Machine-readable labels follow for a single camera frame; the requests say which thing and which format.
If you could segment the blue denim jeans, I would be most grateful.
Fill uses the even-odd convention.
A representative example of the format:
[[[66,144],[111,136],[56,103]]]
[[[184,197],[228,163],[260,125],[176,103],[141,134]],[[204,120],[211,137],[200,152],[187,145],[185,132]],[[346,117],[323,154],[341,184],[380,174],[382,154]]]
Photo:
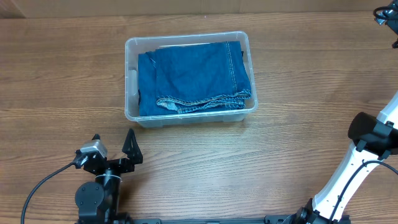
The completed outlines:
[[[238,41],[139,54],[138,77],[140,116],[239,110],[251,97]]]

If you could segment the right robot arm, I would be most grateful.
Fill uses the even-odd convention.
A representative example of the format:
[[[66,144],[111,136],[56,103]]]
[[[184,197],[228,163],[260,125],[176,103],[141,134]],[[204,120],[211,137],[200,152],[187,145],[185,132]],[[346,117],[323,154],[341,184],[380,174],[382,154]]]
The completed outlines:
[[[377,166],[397,173],[384,161],[397,154],[397,95],[377,116],[358,113],[352,120],[348,151],[326,186],[284,223],[350,223],[344,209]]]

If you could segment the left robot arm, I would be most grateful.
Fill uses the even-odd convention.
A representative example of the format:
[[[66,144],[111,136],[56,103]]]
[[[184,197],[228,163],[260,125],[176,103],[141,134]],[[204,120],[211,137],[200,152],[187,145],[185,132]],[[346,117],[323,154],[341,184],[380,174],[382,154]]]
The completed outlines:
[[[108,224],[132,223],[128,213],[119,213],[121,175],[134,172],[135,165],[143,162],[143,155],[134,131],[127,133],[122,152],[126,157],[109,160],[107,149],[99,134],[75,152],[72,164],[93,174],[95,180],[82,184],[75,194],[78,223]]]

